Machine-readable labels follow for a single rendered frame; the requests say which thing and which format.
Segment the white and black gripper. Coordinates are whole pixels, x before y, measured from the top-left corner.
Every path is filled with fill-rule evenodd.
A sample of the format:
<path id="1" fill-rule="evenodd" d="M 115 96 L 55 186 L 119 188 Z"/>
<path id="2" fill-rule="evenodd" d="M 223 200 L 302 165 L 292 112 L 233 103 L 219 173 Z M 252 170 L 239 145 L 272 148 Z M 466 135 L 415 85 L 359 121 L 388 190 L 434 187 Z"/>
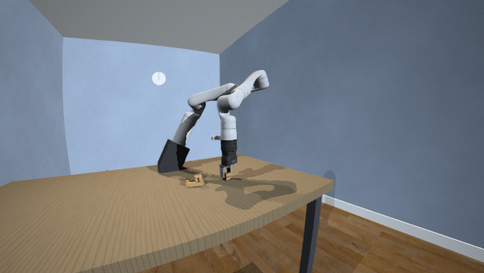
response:
<path id="1" fill-rule="evenodd" d="M 221 138 L 221 139 L 220 139 Z M 231 173 L 231 165 L 237 163 L 237 131 L 235 129 L 221 129 L 220 135 L 211 136 L 211 140 L 221 140 L 222 164 L 220 167 L 220 177 L 225 178 L 224 167 Z"/>

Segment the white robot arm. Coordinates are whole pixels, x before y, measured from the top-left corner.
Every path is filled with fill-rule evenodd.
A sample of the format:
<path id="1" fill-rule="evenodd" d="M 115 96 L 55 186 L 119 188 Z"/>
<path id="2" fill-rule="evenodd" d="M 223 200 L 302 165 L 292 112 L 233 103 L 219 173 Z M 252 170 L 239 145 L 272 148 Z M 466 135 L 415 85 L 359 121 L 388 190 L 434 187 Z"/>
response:
<path id="1" fill-rule="evenodd" d="M 241 85 L 229 83 L 190 96 L 188 104 L 192 109 L 183 115 L 172 141 L 181 146 L 186 146 L 197 120 L 206 107 L 207 101 L 217 101 L 221 129 L 235 129 L 236 118 L 230 115 L 228 110 L 238 108 L 242 101 L 250 95 L 250 92 L 263 90 L 268 86 L 269 83 L 265 71 L 259 70 L 251 74 Z"/>

